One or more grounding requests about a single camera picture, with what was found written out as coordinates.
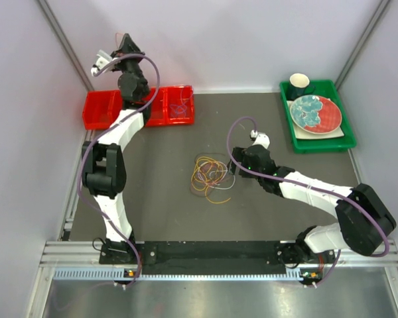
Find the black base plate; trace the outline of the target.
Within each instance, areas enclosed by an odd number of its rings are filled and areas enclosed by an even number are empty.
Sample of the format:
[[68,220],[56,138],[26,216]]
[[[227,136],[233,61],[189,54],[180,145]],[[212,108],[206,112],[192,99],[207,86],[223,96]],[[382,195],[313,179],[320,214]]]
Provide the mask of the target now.
[[313,253],[303,244],[280,241],[103,241],[102,264],[157,265],[172,260],[264,260],[271,265],[331,264],[334,253]]

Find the red compartment bin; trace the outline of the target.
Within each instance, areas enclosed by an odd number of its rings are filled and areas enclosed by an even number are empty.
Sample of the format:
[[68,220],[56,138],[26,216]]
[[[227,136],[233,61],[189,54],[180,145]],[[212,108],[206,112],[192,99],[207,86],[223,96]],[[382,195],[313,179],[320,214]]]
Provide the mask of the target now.
[[[194,96],[190,85],[161,87],[151,105],[146,127],[191,125],[194,123]],[[90,91],[86,96],[82,119],[87,130],[105,130],[122,110],[118,90]]]

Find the aluminium frame rail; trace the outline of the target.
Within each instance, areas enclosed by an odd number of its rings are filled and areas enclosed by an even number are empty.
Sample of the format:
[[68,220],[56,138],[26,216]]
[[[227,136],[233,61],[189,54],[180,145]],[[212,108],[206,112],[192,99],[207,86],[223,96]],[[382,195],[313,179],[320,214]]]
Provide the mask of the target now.
[[398,251],[382,259],[342,253],[317,288],[297,273],[265,276],[143,276],[113,284],[89,242],[48,242],[28,317],[398,317]]

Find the dark green mug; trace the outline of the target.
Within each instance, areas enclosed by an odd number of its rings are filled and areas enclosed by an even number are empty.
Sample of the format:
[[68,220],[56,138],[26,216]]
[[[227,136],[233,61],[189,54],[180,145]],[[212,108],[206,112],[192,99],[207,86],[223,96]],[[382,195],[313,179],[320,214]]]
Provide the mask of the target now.
[[295,73],[289,77],[289,84],[287,89],[287,99],[295,100],[303,95],[313,94],[316,86],[311,84],[307,75],[302,73]]

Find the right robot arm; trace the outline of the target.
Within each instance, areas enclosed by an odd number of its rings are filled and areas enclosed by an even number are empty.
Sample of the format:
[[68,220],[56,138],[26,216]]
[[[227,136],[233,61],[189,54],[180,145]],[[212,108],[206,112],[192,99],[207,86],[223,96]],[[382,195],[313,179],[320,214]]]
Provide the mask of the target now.
[[295,249],[302,261],[312,262],[320,253],[344,248],[377,256],[376,248],[386,243],[397,223],[371,186],[337,186],[309,178],[276,165],[266,134],[253,132],[252,141],[247,148],[227,148],[240,176],[253,178],[267,193],[303,202],[335,218],[330,225],[313,225],[298,235]]

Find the green plastic tray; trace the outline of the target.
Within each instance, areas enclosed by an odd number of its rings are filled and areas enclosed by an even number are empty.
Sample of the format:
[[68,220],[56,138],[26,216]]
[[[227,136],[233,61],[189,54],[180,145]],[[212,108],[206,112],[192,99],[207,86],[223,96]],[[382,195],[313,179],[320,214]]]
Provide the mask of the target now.
[[342,101],[330,79],[312,80],[313,94],[287,99],[288,82],[279,84],[291,143],[297,154],[344,152],[356,146],[356,138]]

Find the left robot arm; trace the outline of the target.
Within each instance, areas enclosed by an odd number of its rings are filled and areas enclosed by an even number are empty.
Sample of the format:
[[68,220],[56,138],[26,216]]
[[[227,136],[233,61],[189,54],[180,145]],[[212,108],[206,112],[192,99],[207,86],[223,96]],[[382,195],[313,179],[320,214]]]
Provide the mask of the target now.
[[98,204],[106,229],[99,248],[100,264],[134,264],[139,259],[133,229],[125,212],[123,189],[127,174],[123,151],[151,117],[146,101],[151,89],[140,68],[145,54],[125,33],[111,54],[99,51],[91,68],[94,77],[120,72],[117,81],[122,109],[111,126],[82,147],[82,171],[78,178]]

